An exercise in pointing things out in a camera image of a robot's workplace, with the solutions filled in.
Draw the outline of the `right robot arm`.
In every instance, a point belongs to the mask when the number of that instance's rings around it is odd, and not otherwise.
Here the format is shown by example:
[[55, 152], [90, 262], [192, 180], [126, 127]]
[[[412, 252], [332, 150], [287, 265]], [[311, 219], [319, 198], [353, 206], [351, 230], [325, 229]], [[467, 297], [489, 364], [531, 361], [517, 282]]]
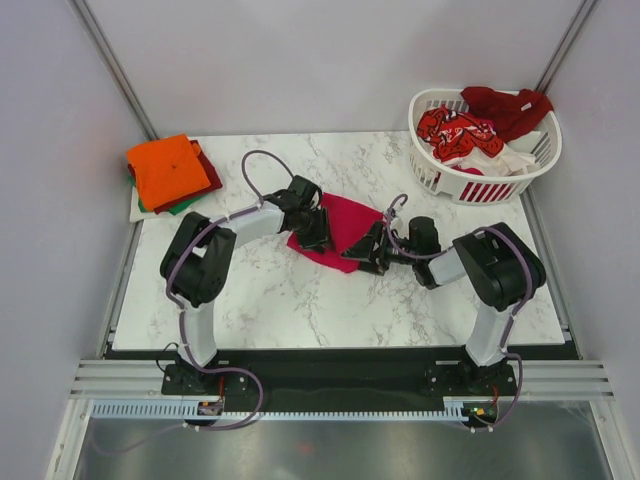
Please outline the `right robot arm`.
[[417, 282], [428, 290], [469, 280], [479, 306], [457, 377], [460, 386], [473, 394], [493, 383], [492, 366], [508, 357], [515, 317], [546, 283], [542, 262], [503, 222], [458, 237], [444, 249], [429, 217], [411, 219], [406, 238], [397, 237], [388, 221], [377, 221], [341, 257], [357, 261], [360, 270], [375, 275], [386, 273], [393, 263], [409, 265]]

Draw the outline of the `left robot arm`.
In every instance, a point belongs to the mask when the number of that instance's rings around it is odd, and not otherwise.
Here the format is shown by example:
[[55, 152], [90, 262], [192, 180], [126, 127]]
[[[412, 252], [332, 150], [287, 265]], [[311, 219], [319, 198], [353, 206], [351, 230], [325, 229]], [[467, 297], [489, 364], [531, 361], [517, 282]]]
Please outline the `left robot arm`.
[[181, 221], [160, 274], [168, 299], [179, 309], [178, 351], [189, 363], [185, 382], [196, 392], [211, 392], [219, 382], [220, 371], [210, 362], [218, 352], [214, 302], [226, 284], [234, 251], [283, 232], [293, 233], [304, 251], [331, 249], [334, 242], [322, 198], [319, 186], [296, 175], [287, 188], [227, 216], [209, 218], [192, 212]]

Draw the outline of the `pink t-shirt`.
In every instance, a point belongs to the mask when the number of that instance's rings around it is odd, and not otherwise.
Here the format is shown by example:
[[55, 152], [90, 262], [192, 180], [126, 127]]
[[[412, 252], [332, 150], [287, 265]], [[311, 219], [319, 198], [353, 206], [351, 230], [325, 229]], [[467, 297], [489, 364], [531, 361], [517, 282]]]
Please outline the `pink t-shirt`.
[[343, 258], [341, 254], [360, 241], [375, 222], [382, 220], [382, 212], [331, 193], [323, 195], [321, 205], [328, 210], [329, 226], [334, 247], [327, 249], [324, 253], [303, 250], [295, 234], [289, 236], [286, 243], [287, 247], [316, 264], [345, 274], [356, 272], [359, 262]]

